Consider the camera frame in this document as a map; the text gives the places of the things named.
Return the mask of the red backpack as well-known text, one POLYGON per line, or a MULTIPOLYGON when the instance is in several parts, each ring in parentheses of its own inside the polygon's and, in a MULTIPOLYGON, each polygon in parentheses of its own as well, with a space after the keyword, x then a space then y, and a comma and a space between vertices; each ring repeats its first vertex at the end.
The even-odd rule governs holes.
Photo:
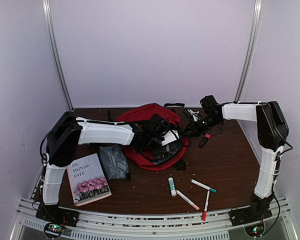
POLYGON ((165 171, 180 161, 190 147, 191 141, 181 128, 181 117, 173 110, 157 103, 133 108, 116 119, 116 122, 132 124, 136 133, 131 144, 121 149, 124 155, 148 171, 165 171), (179 139, 170 143, 171 159, 153 161, 151 150, 161 145, 161 136, 169 130, 177 130, 179 139))

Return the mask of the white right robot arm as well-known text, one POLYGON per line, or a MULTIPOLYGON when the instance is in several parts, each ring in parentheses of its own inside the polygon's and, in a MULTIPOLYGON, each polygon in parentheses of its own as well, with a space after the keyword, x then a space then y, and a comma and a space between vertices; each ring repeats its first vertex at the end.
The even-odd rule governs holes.
POLYGON ((183 114, 190 120, 185 128, 189 137, 207 133, 225 120, 254 122, 261 148, 261 163, 250 206, 246 210, 249 220, 265 215, 275 197, 274 186, 280 172, 281 156, 286 152, 289 127, 277 101, 217 103, 213 95, 200 100, 205 115, 187 108, 183 114))

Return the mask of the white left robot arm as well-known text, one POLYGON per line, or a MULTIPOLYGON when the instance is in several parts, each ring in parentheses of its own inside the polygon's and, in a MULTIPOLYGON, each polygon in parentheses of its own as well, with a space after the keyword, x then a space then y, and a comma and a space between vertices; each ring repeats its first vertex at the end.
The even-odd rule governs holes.
POLYGON ((43 164, 42 213, 51 222, 62 218, 58 207, 64 173, 68 172, 73 202, 86 205, 111 196, 111 190, 96 154, 75 160, 79 145, 117 144, 131 146, 137 153, 150 148, 154 164, 169 161, 179 134, 158 114, 144 122, 110 122, 86 119, 65 112, 44 136, 46 147, 39 148, 43 164))

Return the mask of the black pink highlighter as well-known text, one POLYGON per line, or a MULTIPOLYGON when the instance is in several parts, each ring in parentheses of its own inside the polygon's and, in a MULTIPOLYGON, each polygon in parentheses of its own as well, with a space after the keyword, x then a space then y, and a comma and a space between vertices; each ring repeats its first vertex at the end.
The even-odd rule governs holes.
POLYGON ((201 139, 201 141, 199 142, 198 146, 200 148, 203 148, 209 142, 210 138, 211 138, 211 135, 206 133, 204 135, 204 137, 201 139))

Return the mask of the white glue stick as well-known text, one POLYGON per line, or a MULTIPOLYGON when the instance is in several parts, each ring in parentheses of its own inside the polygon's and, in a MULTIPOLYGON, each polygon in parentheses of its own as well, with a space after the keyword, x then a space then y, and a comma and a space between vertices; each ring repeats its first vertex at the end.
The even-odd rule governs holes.
POLYGON ((174 179, 172 177, 168 178, 168 184, 169 184, 169 189, 172 197, 175 197, 177 195, 174 179))

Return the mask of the teal capped white marker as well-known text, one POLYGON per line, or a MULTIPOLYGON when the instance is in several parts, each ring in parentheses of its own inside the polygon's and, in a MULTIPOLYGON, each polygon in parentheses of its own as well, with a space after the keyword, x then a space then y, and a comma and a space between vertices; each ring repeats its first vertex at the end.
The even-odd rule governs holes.
POLYGON ((190 179, 190 182, 193 183, 193 184, 195 184, 195 185, 197 185, 197 186, 199 186, 199 187, 201 187, 201 188, 204 188, 207 191, 210 191, 212 193, 216 193, 217 192, 216 189, 214 189, 214 188, 212 188, 210 186, 207 186, 207 185, 205 185, 205 184, 203 184, 203 183, 201 183, 201 182, 199 182, 199 181, 197 181, 195 179, 190 179))

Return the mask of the grey pencil pouch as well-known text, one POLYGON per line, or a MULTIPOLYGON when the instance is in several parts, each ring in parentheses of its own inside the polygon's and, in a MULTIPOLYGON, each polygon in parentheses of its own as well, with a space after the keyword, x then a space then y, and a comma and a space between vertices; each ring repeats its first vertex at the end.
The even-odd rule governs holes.
POLYGON ((127 158, 122 149, 116 144, 100 147, 99 157, 109 180, 127 179, 131 181, 131 173, 127 158))

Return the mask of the pink capped white marker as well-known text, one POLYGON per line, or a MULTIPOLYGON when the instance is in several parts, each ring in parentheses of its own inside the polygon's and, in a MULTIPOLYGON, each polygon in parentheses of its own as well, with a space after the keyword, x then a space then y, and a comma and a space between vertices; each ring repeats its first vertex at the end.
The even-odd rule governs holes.
POLYGON ((189 205, 191 205, 194 209, 197 211, 200 209, 199 206, 197 206, 193 201, 191 201, 187 196, 185 196, 181 191, 176 190, 176 194, 180 196, 185 202, 187 202, 189 205))

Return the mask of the red capped white marker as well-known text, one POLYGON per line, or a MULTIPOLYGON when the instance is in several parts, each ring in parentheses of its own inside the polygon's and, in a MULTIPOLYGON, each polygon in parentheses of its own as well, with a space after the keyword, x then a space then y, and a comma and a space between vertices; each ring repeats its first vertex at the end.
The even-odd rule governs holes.
POLYGON ((207 212, 208 212, 208 205, 209 205, 209 197, 210 197, 210 190, 207 191, 207 194, 206 194, 206 199, 205 199, 205 205, 204 205, 204 210, 203 210, 203 213, 202 213, 202 216, 201 216, 201 220, 203 222, 206 221, 206 218, 207 218, 207 212))

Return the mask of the flower cover book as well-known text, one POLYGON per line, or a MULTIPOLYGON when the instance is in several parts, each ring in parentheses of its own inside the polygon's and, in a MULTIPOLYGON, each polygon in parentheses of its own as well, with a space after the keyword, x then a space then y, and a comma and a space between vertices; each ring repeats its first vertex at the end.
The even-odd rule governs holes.
POLYGON ((96 153, 72 161, 67 167, 67 175, 73 203, 77 207, 112 195, 96 153))

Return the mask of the front aluminium rail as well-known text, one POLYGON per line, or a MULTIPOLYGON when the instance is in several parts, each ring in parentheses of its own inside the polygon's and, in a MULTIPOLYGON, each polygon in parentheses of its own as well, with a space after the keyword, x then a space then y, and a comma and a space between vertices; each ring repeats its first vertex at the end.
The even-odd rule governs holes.
MULTIPOLYGON (((44 234, 46 221, 36 218, 38 203, 21 198, 8 240, 49 240, 44 234)), ((266 235, 250 237, 248 229, 265 224, 270 229, 278 216, 278 205, 270 204, 272 216, 243 225, 231 222, 231 209, 210 211, 206 222, 199 213, 136 215, 76 210, 77 225, 67 226, 56 240, 300 240, 285 197, 278 199, 280 216, 266 235)))

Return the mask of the right aluminium frame post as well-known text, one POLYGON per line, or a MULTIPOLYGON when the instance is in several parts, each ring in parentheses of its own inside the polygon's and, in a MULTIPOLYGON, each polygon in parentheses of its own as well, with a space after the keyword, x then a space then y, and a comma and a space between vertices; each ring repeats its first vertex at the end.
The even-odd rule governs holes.
POLYGON ((252 70, 252 61, 253 61, 254 53, 257 48, 258 38, 260 34, 263 5, 264 5, 263 0, 254 1, 254 9, 253 9, 253 15, 251 20, 248 45, 246 49, 245 58, 243 61, 243 67, 242 67, 237 91, 234 97, 235 102, 243 101, 248 86, 248 81, 252 70))

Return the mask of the aluminium frame post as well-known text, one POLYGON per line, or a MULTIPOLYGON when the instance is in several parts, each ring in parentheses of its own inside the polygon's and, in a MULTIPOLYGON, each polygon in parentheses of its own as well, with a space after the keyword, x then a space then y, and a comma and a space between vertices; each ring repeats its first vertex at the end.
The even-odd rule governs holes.
POLYGON ((260 34, 263 5, 264 5, 263 0, 254 1, 254 9, 253 9, 253 15, 251 20, 248 45, 246 49, 245 58, 243 61, 243 67, 242 67, 237 91, 234 97, 235 102, 243 101, 248 86, 248 81, 252 70, 252 61, 253 61, 254 53, 257 48, 258 38, 260 34))
POLYGON ((74 110, 73 103, 71 101, 70 93, 66 84, 63 68, 62 68, 62 63, 61 63, 61 58, 59 55, 58 51, 58 46, 57 46, 57 40, 56 40, 56 35, 55 35, 55 30, 54 30, 54 24, 53 24, 53 17, 52 17, 52 12, 51 12, 51 1, 50 0, 43 0, 42 1, 42 7, 43 7, 43 14, 47 26, 47 31, 48 31, 48 36, 49 36, 49 41, 50 41, 50 46, 52 50, 52 55, 53 55, 53 61, 55 65, 55 69, 57 72, 57 77, 58 81, 60 83, 61 91, 64 96, 67 108, 70 111, 74 110))

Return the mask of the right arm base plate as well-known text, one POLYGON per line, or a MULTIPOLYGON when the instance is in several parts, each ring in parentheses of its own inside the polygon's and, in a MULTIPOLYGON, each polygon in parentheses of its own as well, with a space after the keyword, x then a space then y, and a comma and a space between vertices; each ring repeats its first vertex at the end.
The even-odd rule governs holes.
POLYGON ((228 212, 228 214, 233 227, 247 225, 253 222, 260 222, 272 216, 272 212, 268 209, 263 213, 255 213, 252 211, 250 206, 244 208, 234 207, 228 212))

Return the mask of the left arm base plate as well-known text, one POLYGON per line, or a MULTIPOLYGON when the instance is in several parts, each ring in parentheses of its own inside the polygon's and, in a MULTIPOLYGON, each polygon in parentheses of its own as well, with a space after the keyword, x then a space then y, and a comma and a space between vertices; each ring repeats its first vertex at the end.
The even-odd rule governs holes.
POLYGON ((80 213, 56 205, 40 204, 35 217, 62 226, 76 227, 80 213))

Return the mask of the left aluminium frame post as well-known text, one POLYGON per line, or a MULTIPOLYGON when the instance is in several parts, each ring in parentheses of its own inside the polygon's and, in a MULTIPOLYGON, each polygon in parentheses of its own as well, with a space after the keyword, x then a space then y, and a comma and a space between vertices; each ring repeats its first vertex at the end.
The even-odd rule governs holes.
POLYGON ((47 26, 47 31, 48 31, 48 36, 49 36, 49 41, 50 41, 50 46, 52 50, 52 55, 53 55, 53 61, 55 65, 55 69, 57 72, 57 77, 58 81, 60 83, 61 91, 64 96, 67 108, 70 111, 74 110, 73 103, 71 101, 70 93, 66 84, 63 68, 62 68, 62 63, 61 63, 61 58, 59 55, 58 51, 58 46, 57 46, 57 40, 56 40, 56 35, 55 35, 55 30, 54 30, 54 24, 53 24, 53 17, 52 17, 52 12, 51 12, 51 1, 50 0, 43 0, 42 1, 42 7, 43 7, 43 14, 47 26))

